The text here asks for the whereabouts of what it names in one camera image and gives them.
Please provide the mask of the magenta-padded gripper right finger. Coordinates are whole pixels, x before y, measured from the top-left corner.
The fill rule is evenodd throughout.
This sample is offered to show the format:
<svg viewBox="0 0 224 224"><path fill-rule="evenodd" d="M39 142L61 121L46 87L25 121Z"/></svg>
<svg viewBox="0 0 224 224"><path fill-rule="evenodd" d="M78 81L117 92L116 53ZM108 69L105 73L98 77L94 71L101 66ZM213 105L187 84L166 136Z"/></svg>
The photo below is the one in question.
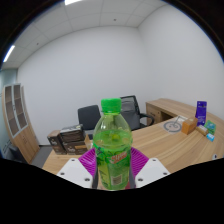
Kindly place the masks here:
<svg viewBox="0 0 224 224"><path fill-rule="evenodd" d="M140 188L157 181L170 172L157 158L148 158L142 152L131 148L129 185Z"/></svg>

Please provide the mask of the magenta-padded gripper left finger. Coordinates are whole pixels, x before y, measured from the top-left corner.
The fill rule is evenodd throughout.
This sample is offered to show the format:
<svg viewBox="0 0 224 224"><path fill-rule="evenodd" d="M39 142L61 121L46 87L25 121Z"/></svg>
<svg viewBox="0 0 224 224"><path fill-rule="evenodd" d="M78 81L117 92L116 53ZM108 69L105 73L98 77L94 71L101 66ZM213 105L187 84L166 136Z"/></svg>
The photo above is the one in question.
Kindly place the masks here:
<svg viewBox="0 0 224 224"><path fill-rule="evenodd" d="M80 158L71 158L57 175L83 188L96 189L98 169L95 150L90 149Z"/></svg>

